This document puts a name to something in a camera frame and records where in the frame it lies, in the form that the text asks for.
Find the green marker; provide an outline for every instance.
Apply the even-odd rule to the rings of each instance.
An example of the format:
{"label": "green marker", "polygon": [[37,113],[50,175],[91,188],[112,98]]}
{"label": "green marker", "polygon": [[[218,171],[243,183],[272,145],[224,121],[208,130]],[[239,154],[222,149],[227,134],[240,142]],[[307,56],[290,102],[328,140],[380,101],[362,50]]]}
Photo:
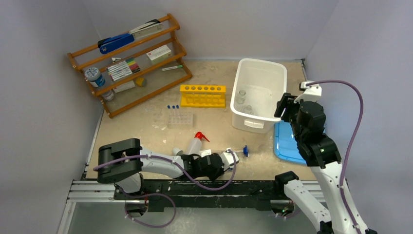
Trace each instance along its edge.
{"label": "green marker", "polygon": [[177,68],[182,68],[182,65],[178,65],[178,66],[173,66],[173,67],[167,67],[167,68],[162,68],[162,71],[167,71],[167,70],[172,70],[172,69],[177,69]]}

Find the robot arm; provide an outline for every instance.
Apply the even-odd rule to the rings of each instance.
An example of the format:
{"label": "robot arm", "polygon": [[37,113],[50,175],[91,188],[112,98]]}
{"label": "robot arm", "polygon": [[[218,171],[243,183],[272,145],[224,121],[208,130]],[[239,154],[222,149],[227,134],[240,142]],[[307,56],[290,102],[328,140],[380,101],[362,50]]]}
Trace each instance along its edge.
{"label": "robot arm", "polygon": [[307,87],[309,82],[300,84],[304,93],[298,97],[284,93],[274,116],[290,123],[300,155],[316,176],[329,211],[304,189],[293,172],[276,176],[276,189],[303,210],[320,234],[376,234],[362,220],[345,183],[342,189],[347,205],[357,221],[357,227],[353,226],[340,195],[341,157],[334,141],[323,133],[326,116],[315,102],[321,97],[321,87]]}
{"label": "robot arm", "polygon": [[[152,152],[140,145],[140,140],[131,138],[104,145],[99,148],[99,165],[119,159],[124,156],[133,155],[157,155],[179,164],[193,178],[206,176],[214,181],[221,176],[230,166],[234,165],[234,160],[226,153],[211,154],[204,157],[199,155],[168,156]],[[152,172],[163,174],[174,179],[186,180],[182,170],[173,163],[153,158],[136,158],[107,165],[98,170],[97,181],[102,184],[115,183],[126,193],[136,193],[141,191],[143,177],[140,172]]]}

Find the yellow test tube rack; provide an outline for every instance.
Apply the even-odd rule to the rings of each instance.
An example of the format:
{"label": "yellow test tube rack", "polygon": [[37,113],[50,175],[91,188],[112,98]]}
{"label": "yellow test tube rack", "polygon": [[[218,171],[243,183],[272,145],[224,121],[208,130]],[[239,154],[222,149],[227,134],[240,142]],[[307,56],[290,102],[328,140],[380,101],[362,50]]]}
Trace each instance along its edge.
{"label": "yellow test tube rack", "polygon": [[225,108],[224,85],[181,84],[181,107]]}

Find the white wall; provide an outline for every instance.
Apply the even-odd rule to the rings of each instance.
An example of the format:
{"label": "white wall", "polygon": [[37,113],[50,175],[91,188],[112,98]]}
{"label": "white wall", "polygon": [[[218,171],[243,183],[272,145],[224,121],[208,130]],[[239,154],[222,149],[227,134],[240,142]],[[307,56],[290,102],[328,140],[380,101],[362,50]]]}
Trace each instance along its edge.
{"label": "white wall", "polygon": [[[357,208],[379,233],[411,233],[413,220],[413,1],[341,0],[307,59],[310,80],[360,89],[364,116],[347,171]],[[341,155],[356,124],[355,93],[323,85],[327,134]]]}
{"label": "white wall", "polygon": [[101,105],[66,53],[99,40],[80,0],[0,7],[0,230],[57,231]]}
{"label": "white wall", "polygon": [[167,13],[187,59],[301,59],[338,0],[83,0],[102,38]]}

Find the red nozzle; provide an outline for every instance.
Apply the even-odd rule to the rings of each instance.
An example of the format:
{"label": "red nozzle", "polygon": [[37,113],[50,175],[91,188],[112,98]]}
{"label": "red nozzle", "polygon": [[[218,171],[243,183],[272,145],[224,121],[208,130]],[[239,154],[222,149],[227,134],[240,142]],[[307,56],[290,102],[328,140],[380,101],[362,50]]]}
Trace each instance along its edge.
{"label": "red nozzle", "polygon": [[205,140],[207,140],[208,142],[210,142],[210,141],[205,137],[205,135],[202,134],[201,132],[197,132],[197,133],[195,134],[195,137],[194,137],[194,138],[198,138],[198,139],[200,139],[200,140],[202,140],[202,138],[205,138]]}

